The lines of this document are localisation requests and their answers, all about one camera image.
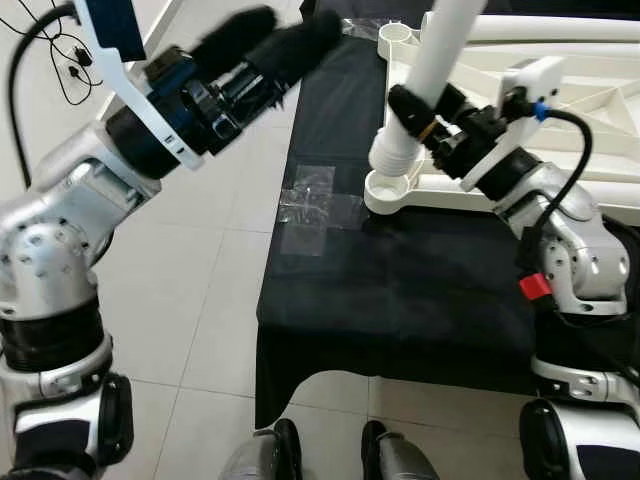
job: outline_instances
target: robotic arm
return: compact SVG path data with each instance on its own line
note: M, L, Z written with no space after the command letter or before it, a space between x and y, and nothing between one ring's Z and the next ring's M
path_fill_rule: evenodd
M144 54L130 1L76 0L74 10L128 106L55 149L29 190L0 208L0 383L14 460L5 478L99 478L127 455L131 388L110 371L91 267L163 177L221 151L340 37L331 13L272 33L271 9L248 11L190 54L170 47L152 61L142 95L122 69Z
M556 117L581 128L581 164L588 160L588 126L541 98L557 94L560 64L546 58L511 71L498 108L478 110L451 85L434 109L402 86L391 89L389 105L436 167L496 202L495 213L520 240L520 285L536 311L532 370L544 397L521 416L527 474L534 480L638 478L640 383L629 363L637 338L625 293L629 253L575 184L580 169L569 179L520 147L535 123ZM556 79L551 84L550 77Z

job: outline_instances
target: white bracket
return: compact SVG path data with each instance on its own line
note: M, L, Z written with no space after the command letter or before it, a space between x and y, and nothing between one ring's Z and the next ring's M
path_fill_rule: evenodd
M191 170L202 166L204 163L202 157L180 138L147 97L129 79L118 49L103 48L100 45L86 0L74 0L73 3L87 37L86 41L91 55L104 81L178 162Z
M528 102L535 103L544 98L547 105L552 105L562 83L563 64L562 57L543 57L510 68L502 77L496 111L502 111L504 97L514 87L527 89ZM539 128L540 122L536 118L521 118L513 122L498 139L496 147L464 177L460 187L465 192L473 190L482 177L516 148L524 145Z

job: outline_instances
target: cable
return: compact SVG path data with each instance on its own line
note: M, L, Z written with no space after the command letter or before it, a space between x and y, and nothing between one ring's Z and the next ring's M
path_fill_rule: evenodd
M26 5L26 3L23 0L18 0L18 3L20 5L22 5L22 8L27 12L27 14L35 21L37 20L37 17L34 15L33 11L30 10L30 8ZM51 5L53 7L56 6L56 3L54 0L51 0ZM2 18L0 18L0 22L3 23L4 25L6 25L9 29L11 29L13 32L19 34L19 35L24 35L25 33L18 30L17 28L13 27L12 25L10 25L8 22L6 22L5 20L3 20ZM82 73L84 75L84 77L86 78L82 78L79 74L79 70L78 70L78 75L75 76L74 78L76 78L79 82L89 86L89 87L98 87L100 85L103 84L103 81L99 81L97 83L94 83L93 80L91 79L91 76L89 75L89 73L87 72L85 66L87 66L86 64L83 64L81 62L80 58L74 58L74 57L70 57L69 55L67 55L65 52L63 52L62 50L60 50L60 48L58 47L58 45L56 45L55 41L58 40L59 38L62 37L66 37L66 38L70 38L73 39L74 41L76 41L78 44L80 44L82 46L83 51L86 53L86 56L91 59L91 52L89 50L89 47L87 47L87 45L77 36L72 35L70 33L65 33L63 32L63 26L62 26L62 20L58 19L58 32L56 32L53 36L49 35L49 33L43 29L42 30L42 35L43 36L37 36L36 38L38 38L39 40L46 40L49 42L50 46L53 46L54 50L58 53L58 55L60 55L61 57L67 59L69 62L73 62L75 63L79 70L82 70ZM91 95L92 91L91 89L89 89L89 92L87 92L87 94L85 94L81 100L79 101L73 101L71 100L71 98L69 97L69 94L67 93L66 87L64 85L64 82L62 81L62 77L60 74L60 70L58 69L58 65L55 62L55 59L53 57L53 53L51 52L51 48L49 49L49 57L51 59L51 64L52 67L54 69L54 72L56 74L56 77L58 78L58 85L60 87L60 90L62 91L62 95L64 97L64 99L66 100L66 102L71 105L71 106L78 106L82 103L84 103L89 96Z
M69 66L69 74L75 78L76 80L84 83L85 85L88 85L90 87L99 87L100 85L102 85L104 82L102 80L100 80L98 83L92 83L91 82L91 77L89 76L89 74L87 73L87 70L84 68L83 65L80 65L80 68L82 69L82 72L85 74L85 76L89 79L89 81L84 80L83 78L80 78L80 70L77 67L74 67L73 65Z
M67 101L67 103L73 107L77 107L78 105L80 105L81 103L84 103L87 98L89 98L91 96L91 92L93 90L93 85L89 85L89 91L87 91L86 95L84 97L82 97L79 101L74 102L73 100L71 100L69 98L69 95L67 94L67 90L64 88L64 83L62 82L62 76L60 75L60 70L58 69L58 65L56 64L55 59L53 58L53 44L49 45L49 56L51 57L51 63L53 64L53 70L56 72L56 77L58 78L58 83L60 84L60 89L62 90L62 94L64 95L64 99Z
M553 108L547 110L546 116L547 118L557 118L558 120L564 120L565 122L573 123L576 127L578 127L584 138L584 147L578 165L569 177L569 180L567 180L567 183L564 185L564 187L562 187L562 190L560 190L558 195L556 195L556 197L547 206L544 213L540 216L540 218L538 218L538 221L533 226L534 231L542 230L542 227L544 227L544 225L547 223L549 217L551 217L551 214L557 210L567 194L578 182L578 179L582 176L584 170L587 168L587 164L589 163L591 152L593 150L593 135L591 134L591 128L589 127L589 125L587 125L587 122L582 120L577 115L574 115L573 113L563 112L562 110L555 110Z
M542 230L549 218L555 212L571 189L576 185L578 179L584 173L587 168L591 153L593 151L593 134L589 125L577 115L562 110L555 110L548 108L543 104L536 104L534 106L536 116L538 120L543 121L545 118L557 118L558 120L564 120L569 123L573 123L580 129L582 137L584 139L584 147L582 155L575 170L565 183L564 187L558 192L553 200L549 203L545 211L540 215L533 227L527 227L523 231L522 239L518 249L517 264L522 267L525 272L536 271L537 264L539 263L539 251L540 241L542 240Z
M33 19L34 22L38 21L38 18L33 14L33 12L29 9L29 7L24 3L23 0L18 0L18 3L20 5L22 5L22 8L24 8L26 10L26 12L29 14L29 16ZM54 0L51 0L51 6L53 8L56 8L56 3L54 2ZM45 38L49 41L52 41L51 37L49 36L49 34L47 33L47 31L43 28L42 29L42 34L45 36ZM62 19L58 19L58 33L54 35L54 37L59 36L60 34L62 34Z
M63 17L75 15L75 8L73 4L65 4L59 7L55 7L49 12L45 13L40 19L38 19L29 29L25 32L24 36L18 42L13 56L11 57L11 63L9 66L9 76L7 82L7 97L9 102L9 116L11 118L11 129L13 133L13 139L16 144L16 150L18 152L18 161L20 163L20 169L22 170L22 177L25 187L29 188L31 185L31 174L29 173L29 165L27 164L26 155L24 152L24 146L20 137L20 127L18 126L18 118L16 115L16 76L18 73L18 67L20 61L24 56L27 48L31 43L37 39L38 33L49 26L51 23L59 20Z
M0 23L2 23L5 27L7 27L9 30L11 30L12 32L17 33L18 35L24 35L24 32L21 32L20 30L18 30L17 28L15 28L14 26L10 25L4 18L0 17ZM47 40L46 37L36 37L39 40Z

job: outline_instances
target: black cloth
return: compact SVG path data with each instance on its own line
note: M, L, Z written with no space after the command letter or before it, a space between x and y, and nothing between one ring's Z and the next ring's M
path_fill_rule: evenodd
M317 8L417 25L429 3L321 0ZM385 79L375 43L347 37L304 81L283 191L299 167L319 166L335 169L334 195L362 196ZM290 254L290 224L274 227L257 309L256 427L324 370L533 394L533 311L517 286L509 229L489 214L361 209L355 227L307 238L317 245L304 254Z

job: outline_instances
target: white plastic frame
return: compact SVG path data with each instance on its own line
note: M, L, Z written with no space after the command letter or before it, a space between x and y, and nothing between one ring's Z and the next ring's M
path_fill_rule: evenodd
M482 107L495 104L499 79L509 67L526 58L564 56L565 79L557 108L585 119L595 139L592 161L580 183L605 213L640 225L640 37L632 40L633 27L640 28L638 22L582 24L582 19L536 19L536 28L522 31L513 26L512 20L492 16L491 28L485 28L485 17L479 17L471 33L474 42L462 53L450 81ZM566 41L563 32L567 25L573 32L580 32L573 38L585 39L583 43ZM478 26L483 26L480 31L476 30ZM596 42L586 40L591 28L597 28ZM386 38L381 29L378 41L378 53L388 61L388 88L405 82L421 36L420 30L402 24L393 29L398 34L404 30L397 38L406 40ZM498 42L492 40L492 31L500 34ZM602 75L610 77L595 78ZM587 77L594 77L593 82ZM553 161L570 172L582 149L582 139L572 127L547 120L524 146L543 161ZM493 203L482 193L465 193L459 182L437 171L424 149L407 175L389 178L372 171L365 180L364 197L372 211L384 215L410 205L485 212L493 209Z
M202 157L180 138L171 125L147 100L147 97L129 79L118 49L103 48L100 45L86 0L74 0L73 3L93 60L104 81L178 162L191 170L202 166L204 163Z

